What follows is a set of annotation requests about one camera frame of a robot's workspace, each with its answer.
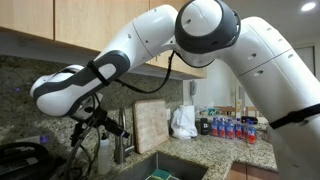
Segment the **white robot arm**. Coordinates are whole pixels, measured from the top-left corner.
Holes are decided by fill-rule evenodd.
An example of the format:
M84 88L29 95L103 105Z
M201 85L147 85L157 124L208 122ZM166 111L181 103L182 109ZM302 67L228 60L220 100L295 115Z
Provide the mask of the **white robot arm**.
M240 22L220 0L189 1L179 13L163 5L142 14L87 67L41 77L31 96L48 115L73 115L94 92L166 50L193 67L225 61L281 139L274 147L290 153L284 166L276 154L280 176L301 178L288 172L294 170L320 178L320 83L275 28L258 17Z

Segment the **cutting board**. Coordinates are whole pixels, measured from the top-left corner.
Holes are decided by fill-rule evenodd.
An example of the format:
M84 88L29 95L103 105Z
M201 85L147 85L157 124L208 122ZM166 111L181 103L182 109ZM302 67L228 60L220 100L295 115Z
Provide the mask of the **cutting board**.
M163 99L137 101L133 109L138 153L142 154L168 140L169 130Z

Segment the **stainless steel sink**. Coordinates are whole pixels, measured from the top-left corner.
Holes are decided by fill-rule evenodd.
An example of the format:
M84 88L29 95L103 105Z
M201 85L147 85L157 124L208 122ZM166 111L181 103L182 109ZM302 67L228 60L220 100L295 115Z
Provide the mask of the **stainless steel sink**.
M121 173L116 180L145 180L156 170L161 169L171 174L171 179L200 180L208 168L187 162L161 152L153 154L133 168Z

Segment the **white plastic bag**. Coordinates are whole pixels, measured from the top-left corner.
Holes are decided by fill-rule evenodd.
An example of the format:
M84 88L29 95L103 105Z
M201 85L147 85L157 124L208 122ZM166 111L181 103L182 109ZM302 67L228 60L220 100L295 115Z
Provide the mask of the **white plastic bag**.
M180 106L174 113L171 121L173 137L190 139L198 135L195 126L194 106Z

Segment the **granite countertop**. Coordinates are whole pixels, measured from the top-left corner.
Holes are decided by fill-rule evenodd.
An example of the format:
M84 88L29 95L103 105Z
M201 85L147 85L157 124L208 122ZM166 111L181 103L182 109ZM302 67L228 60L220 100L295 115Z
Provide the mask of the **granite countertop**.
M258 125L257 129L265 130L265 126ZM124 165L113 163L107 175L95 175L92 179L113 179L157 151L208 167L204 180L225 179L234 161L277 171L272 145L261 139L262 134L262 131L258 131L258 140L254 145L238 139L228 140L210 135L198 135L189 140L170 137L144 154L132 153Z

